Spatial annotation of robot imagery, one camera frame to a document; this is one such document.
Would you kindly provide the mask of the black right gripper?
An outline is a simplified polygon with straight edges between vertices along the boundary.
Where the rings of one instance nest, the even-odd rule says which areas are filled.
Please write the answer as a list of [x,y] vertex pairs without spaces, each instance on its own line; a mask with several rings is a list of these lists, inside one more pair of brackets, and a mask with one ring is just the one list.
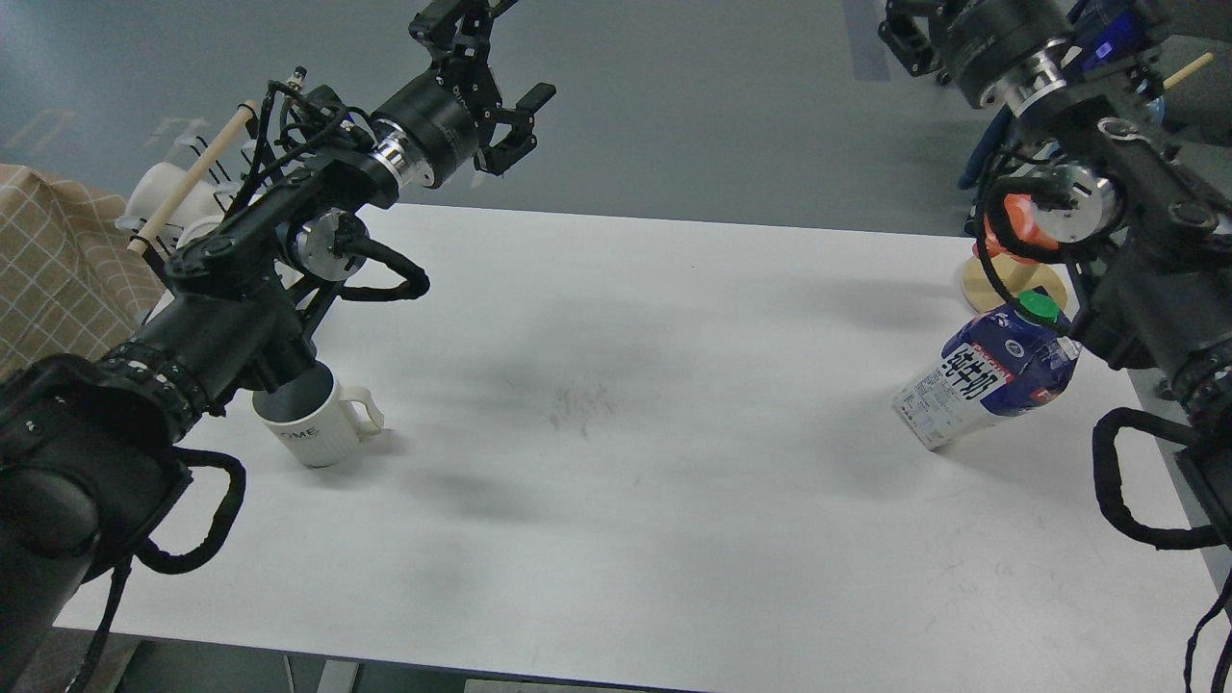
[[1052,1],[888,1],[877,36],[910,76],[946,73],[975,109],[1026,109],[1064,88],[1073,28]]

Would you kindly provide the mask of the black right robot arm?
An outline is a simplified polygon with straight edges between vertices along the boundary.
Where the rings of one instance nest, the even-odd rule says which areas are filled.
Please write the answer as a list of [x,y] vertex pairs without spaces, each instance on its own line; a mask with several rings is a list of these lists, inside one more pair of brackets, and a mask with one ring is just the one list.
[[[1159,550],[1230,545],[1230,201],[1177,158],[1147,118],[1169,17],[1157,1],[888,1],[880,39],[910,75],[942,72],[975,109],[1000,111],[961,187],[991,286],[989,238],[1067,268],[1078,310],[1064,334],[1109,367],[1156,369],[1186,422],[1115,409],[1092,432],[1106,522]],[[1158,529],[1125,504],[1117,434],[1178,445],[1205,527]]]

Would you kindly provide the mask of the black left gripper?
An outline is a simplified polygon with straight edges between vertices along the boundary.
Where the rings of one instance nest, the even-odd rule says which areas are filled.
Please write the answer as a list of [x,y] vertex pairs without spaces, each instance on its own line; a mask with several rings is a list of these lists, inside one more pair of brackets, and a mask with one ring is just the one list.
[[538,83],[513,107],[501,106],[487,63],[496,18],[517,1],[430,1],[408,25],[432,65],[375,110],[372,157],[397,187],[437,189],[467,159],[476,171],[501,176],[538,141],[538,111],[557,95]]

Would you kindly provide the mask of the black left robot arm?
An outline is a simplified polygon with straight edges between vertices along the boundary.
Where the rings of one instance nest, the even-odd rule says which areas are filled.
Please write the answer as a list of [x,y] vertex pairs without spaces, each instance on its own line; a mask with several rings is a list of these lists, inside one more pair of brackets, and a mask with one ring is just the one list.
[[108,573],[101,621],[69,689],[87,687],[133,562],[193,571],[219,552],[246,486],[241,461],[181,448],[240,390],[313,367],[312,337],[334,301],[414,301],[428,273],[373,240],[359,211],[409,185],[436,189],[464,162],[501,175],[535,149],[540,83],[501,104],[488,54],[509,1],[432,1],[409,35],[426,72],[373,113],[302,70],[241,105],[250,168],[221,224],[166,258],[160,217],[136,249],[171,293],[128,342],[89,360],[39,359],[2,381],[2,689],[78,588]]

